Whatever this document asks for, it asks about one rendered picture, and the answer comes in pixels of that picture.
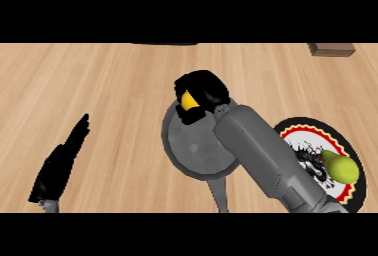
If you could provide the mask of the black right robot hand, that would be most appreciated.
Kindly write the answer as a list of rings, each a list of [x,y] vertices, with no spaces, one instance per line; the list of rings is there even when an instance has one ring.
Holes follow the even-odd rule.
[[[193,124],[205,116],[205,112],[213,112],[215,107],[230,103],[228,90],[224,83],[208,70],[197,70],[184,74],[174,81],[174,91],[178,105],[175,111],[181,123],[184,125]],[[181,107],[181,95],[188,92],[197,107],[184,110]]]

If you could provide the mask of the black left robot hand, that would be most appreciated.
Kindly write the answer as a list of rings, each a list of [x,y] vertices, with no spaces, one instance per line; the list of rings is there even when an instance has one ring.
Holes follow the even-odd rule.
[[[63,194],[73,161],[88,135],[88,114],[84,114],[76,122],[67,139],[53,149],[44,160],[27,201],[38,203],[41,200],[57,200]]]

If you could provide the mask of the yellow lemon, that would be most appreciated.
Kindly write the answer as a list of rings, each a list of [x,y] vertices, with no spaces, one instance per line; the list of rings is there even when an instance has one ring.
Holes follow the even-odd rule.
[[[181,95],[181,107],[184,110],[188,110],[193,107],[197,107],[199,104],[196,103],[191,95],[188,92],[184,92]]]

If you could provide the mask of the grey frying pan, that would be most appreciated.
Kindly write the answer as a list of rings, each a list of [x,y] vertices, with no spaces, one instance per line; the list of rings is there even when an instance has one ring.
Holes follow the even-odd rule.
[[[213,136],[212,114],[184,125],[177,115],[177,105],[177,102],[171,103],[162,119],[163,151],[179,172],[206,182],[218,212],[227,213],[225,176],[237,168],[239,162]]]

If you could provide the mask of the black rimmed patterned plate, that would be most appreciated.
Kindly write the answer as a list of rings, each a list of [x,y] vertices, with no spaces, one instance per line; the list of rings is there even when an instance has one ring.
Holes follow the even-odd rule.
[[[278,122],[274,131],[293,150],[298,163],[323,188],[340,203],[349,213],[361,209],[366,198],[366,178],[357,153],[337,131],[321,121],[306,117],[292,117]],[[358,179],[351,184],[342,184],[327,174],[320,153],[329,150],[348,157],[358,168]]]

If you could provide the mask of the brown wooden block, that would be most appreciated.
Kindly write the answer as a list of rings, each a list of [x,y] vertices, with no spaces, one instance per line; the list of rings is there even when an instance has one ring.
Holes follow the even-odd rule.
[[[348,57],[355,49],[351,43],[308,43],[312,56]]]

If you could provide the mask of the green pear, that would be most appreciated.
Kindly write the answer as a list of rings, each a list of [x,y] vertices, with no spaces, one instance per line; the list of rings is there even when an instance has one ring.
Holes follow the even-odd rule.
[[[329,150],[321,151],[321,159],[329,177],[340,184],[354,183],[360,174],[354,160]]]

